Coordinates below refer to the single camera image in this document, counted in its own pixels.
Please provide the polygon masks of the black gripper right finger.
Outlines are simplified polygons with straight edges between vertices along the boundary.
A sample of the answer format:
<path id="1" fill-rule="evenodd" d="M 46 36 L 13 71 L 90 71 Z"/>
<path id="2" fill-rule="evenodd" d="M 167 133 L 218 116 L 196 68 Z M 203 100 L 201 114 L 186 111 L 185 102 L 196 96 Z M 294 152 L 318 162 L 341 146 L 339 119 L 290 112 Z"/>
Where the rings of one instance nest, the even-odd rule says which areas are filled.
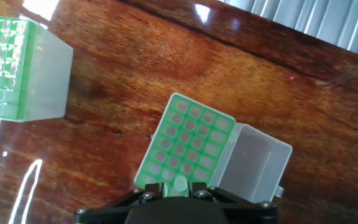
<path id="1" fill-rule="evenodd" d="M 221 208 L 229 223 L 278 224 L 276 203 L 252 203 L 220 187 L 207 187 L 204 182 L 188 182 L 189 198 L 204 200 Z"/>

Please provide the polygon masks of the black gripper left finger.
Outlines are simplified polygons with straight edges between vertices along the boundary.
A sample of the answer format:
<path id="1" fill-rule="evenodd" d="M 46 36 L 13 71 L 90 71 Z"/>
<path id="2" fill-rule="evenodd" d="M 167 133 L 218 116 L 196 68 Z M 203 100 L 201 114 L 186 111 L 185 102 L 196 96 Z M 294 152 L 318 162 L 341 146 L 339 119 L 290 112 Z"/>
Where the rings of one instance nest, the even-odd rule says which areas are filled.
<path id="1" fill-rule="evenodd" d="M 164 183 L 147 184 L 144 189 L 134 189 L 99 208 L 79 208 L 73 214 L 74 223 L 124 223 L 129 212 L 143 205 L 164 198 Z"/>

